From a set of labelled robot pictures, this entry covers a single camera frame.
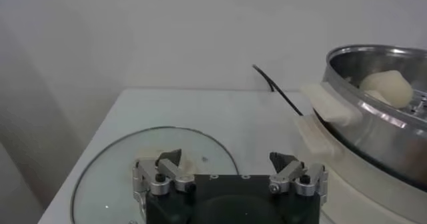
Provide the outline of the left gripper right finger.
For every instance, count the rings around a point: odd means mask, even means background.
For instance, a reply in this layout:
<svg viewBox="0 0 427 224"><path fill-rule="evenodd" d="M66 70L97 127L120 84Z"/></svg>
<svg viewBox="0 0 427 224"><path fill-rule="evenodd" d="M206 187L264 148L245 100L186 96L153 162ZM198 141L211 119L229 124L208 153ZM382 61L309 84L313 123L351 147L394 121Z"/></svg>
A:
<svg viewBox="0 0 427 224"><path fill-rule="evenodd" d="M326 197L328 194L328 172L322 164L315 163L306 167L293 155L278 152L269 154L276 174L269 176L269 190L273 194L287 193L291 186L297 195L311 197L318 194Z"/></svg>

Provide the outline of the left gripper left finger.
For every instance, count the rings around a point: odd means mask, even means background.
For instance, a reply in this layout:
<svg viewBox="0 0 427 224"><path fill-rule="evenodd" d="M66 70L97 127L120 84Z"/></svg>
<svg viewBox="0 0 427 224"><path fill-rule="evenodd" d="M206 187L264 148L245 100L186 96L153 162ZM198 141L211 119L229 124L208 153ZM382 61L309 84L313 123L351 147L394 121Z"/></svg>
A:
<svg viewBox="0 0 427 224"><path fill-rule="evenodd" d="M133 192L163 196L172 187L181 193L194 192L195 176L179 168L181 156L181 149L176 149L163 152L157 158L137 159L132 169Z"/></svg>

